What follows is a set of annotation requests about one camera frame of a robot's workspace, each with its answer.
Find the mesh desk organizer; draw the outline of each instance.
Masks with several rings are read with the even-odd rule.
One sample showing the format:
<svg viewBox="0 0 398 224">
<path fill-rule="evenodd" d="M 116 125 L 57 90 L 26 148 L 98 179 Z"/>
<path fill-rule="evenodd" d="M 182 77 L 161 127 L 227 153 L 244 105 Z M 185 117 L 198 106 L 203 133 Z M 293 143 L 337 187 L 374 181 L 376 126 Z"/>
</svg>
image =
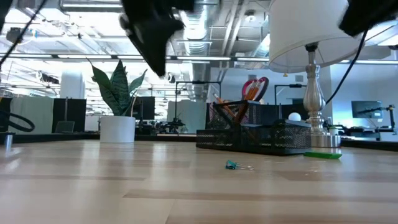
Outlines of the mesh desk organizer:
<svg viewBox="0 0 398 224">
<path fill-rule="evenodd" d="M 256 101 L 214 103 L 209 129 L 197 131 L 197 147 L 275 156 L 310 150 L 310 124 L 284 119 L 270 121 L 273 118 L 267 119 L 264 110 L 269 108 Z"/>
</svg>

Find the binder clip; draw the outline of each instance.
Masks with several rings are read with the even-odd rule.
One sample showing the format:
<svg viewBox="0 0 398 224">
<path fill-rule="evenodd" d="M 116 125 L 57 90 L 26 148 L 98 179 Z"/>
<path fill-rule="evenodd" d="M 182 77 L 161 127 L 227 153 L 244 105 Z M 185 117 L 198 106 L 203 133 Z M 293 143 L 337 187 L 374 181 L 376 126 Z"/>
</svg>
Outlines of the binder clip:
<svg viewBox="0 0 398 224">
<path fill-rule="evenodd" d="M 231 160 L 226 161 L 225 164 L 225 169 L 248 169 L 248 170 L 254 170 L 253 167 L 251 166 L 245 166 L 242 164 L 238 164 L 237 162 L 233 162 Z"/>
</svg>

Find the white ball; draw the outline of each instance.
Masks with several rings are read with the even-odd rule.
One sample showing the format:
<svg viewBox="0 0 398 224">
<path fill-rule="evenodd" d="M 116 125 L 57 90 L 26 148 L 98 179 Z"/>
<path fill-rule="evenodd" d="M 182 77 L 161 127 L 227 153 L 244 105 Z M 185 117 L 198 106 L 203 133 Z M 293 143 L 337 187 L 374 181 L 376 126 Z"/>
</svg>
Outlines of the white ball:
<svg viewBox="0 0 398 224">
<path fill-rule="evenodd" d="M 291 120 L 291 121 L 301 121 L 301 116 L 298 113 L 291 113 L 289 115 L 289 120 Z"/>
</svg>

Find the table surface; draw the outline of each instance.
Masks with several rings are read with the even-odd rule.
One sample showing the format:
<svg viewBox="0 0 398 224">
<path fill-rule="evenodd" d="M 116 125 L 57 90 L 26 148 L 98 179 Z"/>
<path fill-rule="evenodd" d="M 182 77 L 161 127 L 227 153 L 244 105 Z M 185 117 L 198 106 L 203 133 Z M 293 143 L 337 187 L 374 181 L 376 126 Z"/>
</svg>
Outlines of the table surface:
<svg viewBox="0 0 398 224">
<path fill-rule="evenodd" d="M 1 223 L 397 223 L 398 153 L 340 160 L 67 141 L 0 149 Z M 230 159 L 254 170 L 226 170 Z"/>
</svg>

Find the table lamp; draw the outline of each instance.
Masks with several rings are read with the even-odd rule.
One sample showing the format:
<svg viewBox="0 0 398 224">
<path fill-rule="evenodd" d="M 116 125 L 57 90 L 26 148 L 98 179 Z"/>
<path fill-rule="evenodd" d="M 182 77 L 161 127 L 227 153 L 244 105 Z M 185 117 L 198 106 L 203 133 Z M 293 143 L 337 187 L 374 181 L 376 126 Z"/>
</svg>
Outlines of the table lamp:
<svg viewBox="0 0 398 224">
<path fill-rule="evenodd" d="M 358 50 L 359 39 L 338 28 L 347 6 L 347 0 L 273 0 L 270 5 L 269 68 L 280 73 L 307 72 L 303 102 L 310 117 L 313 147 L 336 147 L 340 140 L 323 128 L 325 99 L 318 77 L 320 68 Z"/>
</svg>

